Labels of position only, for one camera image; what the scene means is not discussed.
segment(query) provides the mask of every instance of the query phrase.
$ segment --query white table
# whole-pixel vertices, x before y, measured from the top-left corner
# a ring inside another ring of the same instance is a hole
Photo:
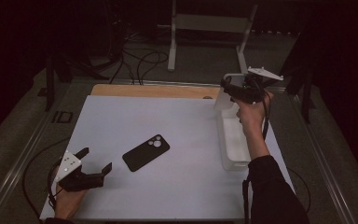
[[[133,94],[131,86],[119,88]],[[105,177],[104,187],[88,192],[76,218],[243,219],[241,183],[247,172],[223,168],[213,104],[214,100],[202,99],[89,96],[67,149],[76,153],[89,147],[89,155],[82,160],[86,174],[101,172],[109,162],[113,170]],[[155,134],[161,134],[171,149],[131,172],[122,155]],[[267,144],[291,185],[272,128]],[[46,203],[41,218],[53,215]]]

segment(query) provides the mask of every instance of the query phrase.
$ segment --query floor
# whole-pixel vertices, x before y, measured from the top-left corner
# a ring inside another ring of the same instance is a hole
[[[279,74],[282,64],[296,38],[289,35],[251,34],[245,49],[247,65],[264,66]],[[168,53],[169,42],[133,35],[125,46],[128,53],[112,83],[131,84],[136,77],[140,60],[149,49]],[[158,60],[154,54],[147,60]],[[174,72],[167,71],[167,63],[159,63],[143,78],[144,84],[217,85],[226,73],[239,73],[235,43],[180,39]],[[95,64],[104,58],[94,57]],[[151,64],[139,65],[140,75]],[[112,77],[119,64],[101,72]],[[36,216],[26,202],[25,191],[40,212],[47,196],[48,168],[65,151],[68,140],[76,126],[85,97],[96,83],[95,80],[74,70],[75,78],[70,84],[56,83],[56,103],[50,112],[45,112],[46,98],[37,96],[45,87],[45,71],[34,78],[33,88],[21,99],[11,114],[0,126],[0,224],[36,223]],[[284,87],[288,80],[271,88],[276,92],[272,105],[271,125],[276,134],[286,165],[293,170],[291,178],[299,200],[309,208],[311,223],[358,223],[358,166],[346,145],[334,119],[326,109],[317,88],[312,90],[315,107],[310,111],[310,124],[298,114],[298,97],[287,95]],[[56,112],[73,113],[70,122],[57,122]],[[32,157],[40,151],[41,156]],[[102,223],[78,220],[76,223]]]

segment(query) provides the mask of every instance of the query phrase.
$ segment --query sleeve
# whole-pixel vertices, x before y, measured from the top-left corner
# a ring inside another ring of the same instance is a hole
[[[60,219],[56,217],[46,218],[45,224],[74,224],[72,221]]]
[[[251,161],[248,179],[254,192],[252,224],[310,223],[304,207],[285,182],[278,163],[272,156]]]

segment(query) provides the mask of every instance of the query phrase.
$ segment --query black phone case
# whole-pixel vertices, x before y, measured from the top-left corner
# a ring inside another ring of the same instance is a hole
[[[160,134],[157,134],[138,147],[126,152],[123,155],[123,160],[130,170],[135,172],[169,149],[170,145]]]

